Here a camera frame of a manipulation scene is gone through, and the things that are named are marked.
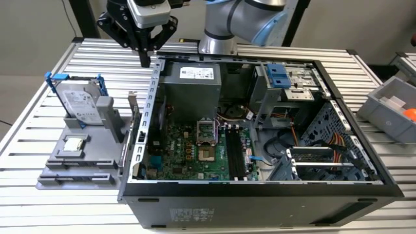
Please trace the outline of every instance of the aluminum table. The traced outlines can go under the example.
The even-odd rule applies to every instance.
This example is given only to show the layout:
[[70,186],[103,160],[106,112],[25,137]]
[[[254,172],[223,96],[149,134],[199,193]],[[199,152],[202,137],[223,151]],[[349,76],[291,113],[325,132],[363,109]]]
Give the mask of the aluminum table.
[[[197,53],[195,43],[167,43],[163,51]],[[242,56],[317,59],[345,96],[353,112],[366,95],[381,84],[362,58],[347,50],[291,47],[259,48],[239,45]],[[131,115],[129,91],[137,91],[145,104],[151,68],[142,68],[139,57],[113,40],[74,42],[53,73],[95,76],[102,73],[115,108]],[[0,233],[416,233],[416,144],[398,144],[378,128],[359,119],[373,146],[387,165],[406,198],[346,226],[303,229],[193,229],[143,230],[118,190],[41,191],[35,184],[66,126],[65,109],[46,84],[30,101],[0,143]]]

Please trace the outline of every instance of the floor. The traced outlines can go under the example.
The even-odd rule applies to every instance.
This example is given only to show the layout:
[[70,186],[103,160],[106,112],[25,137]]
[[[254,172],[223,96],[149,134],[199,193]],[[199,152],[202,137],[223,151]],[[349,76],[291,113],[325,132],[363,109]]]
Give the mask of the floor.
[[[43,82],[43,76],[0,75],[0,120],[14,124]],[[0,122],[0,140],[10,128]]]

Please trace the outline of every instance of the gray plastic holder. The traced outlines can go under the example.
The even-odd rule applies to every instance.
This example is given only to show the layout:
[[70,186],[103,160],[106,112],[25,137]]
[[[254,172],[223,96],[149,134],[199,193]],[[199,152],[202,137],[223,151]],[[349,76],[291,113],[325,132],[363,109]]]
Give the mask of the gray plastic holder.
[[416,142],[416,122],[402,111],[386,105],[382,98],[398,97],[406,102],[403,109],[416,108],[416,87],[393,77],[369,95],[369,100],[358,115],[381,128],[395,140],[402,143]]

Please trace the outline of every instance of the blue drive bracket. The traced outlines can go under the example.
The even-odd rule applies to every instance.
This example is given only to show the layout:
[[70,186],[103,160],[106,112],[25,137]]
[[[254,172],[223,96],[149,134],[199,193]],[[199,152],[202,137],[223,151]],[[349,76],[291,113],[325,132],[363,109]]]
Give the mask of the blue drive bracket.
[[[66,109],[66,112],[67,112],[67,115],[69,115],[69,116],[71,116],[71,114],[70,114],[70,112],[69,112],[69,110],[67,110],[67,108],[66,108],[65,102],[63,102],[63,100],[62,100],[62,97],[59,96],[59,93],[58,93],[58,91],[57,91],[57,86],[55,86],[54,83],[55,83],[55,82],[58,83],[58,82],[61,82],[61,81],[70,80],[70,79],[73,79],[73,78],[70,77],[69,74],[58,73],[58,74],[55,74],[55,75],[53,76],[53,73],[51,73],[51,72],[47,72],[47,73],[46,73],[46,82],[47,82],[49,86],[51,87],[53,92],[57,94],[57,97],[58,97],[58,99],[59,99],[59,101],[61,101],[61,104],[63,105],[63,107],[65,107],[65,109]],[[109,96],[109,91],[107,91],[107,87],[106,87],[106,82],[105,82],[105,78],[102,77],[102,74],[99,74],[95,78],[90,78],[90,79],[91,79],[91,80],[94,80],[94,79],[98,80],[99,85],[101,85],[101,93],[102,93],[103,96]],[[81,123],[82,128],[85,128],[85,127],[86,127],[86,123],[85,123],[83,121],[81,121],[81,120],[79,120],[79,123]]]
[[282,64],[267,64],[266,73],[274,88],[290,88],[293,86],[293,81],[289,77],[287,69]]
[[102,77],[102,74],[98,75],[97,79],[98,79],[99,84],[101,84],[102,95],[109,96],[106,82],[105,82],[105,78]]

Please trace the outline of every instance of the label sticker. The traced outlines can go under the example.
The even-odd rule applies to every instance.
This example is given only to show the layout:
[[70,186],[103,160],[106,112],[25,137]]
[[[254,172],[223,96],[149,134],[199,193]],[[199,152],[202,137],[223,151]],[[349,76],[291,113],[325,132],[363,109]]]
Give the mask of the label sticker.
[[183,79],[214,79],[214,68],[183,67],[181,78]]
[[77,118],[86,124],[102,124],[102,117],[91,94],[75,90],[66,90],[63,94]]
[[253,111],[249,111],[249,114],[247,114],[247,117],[246,117],[246,118],[247,118],[249,120],[253,120],[254,114],[255,114],[255,113],[254,113]]
[[170,210],[174,222],[210,222],[215,211],[210,208],[171,208]]

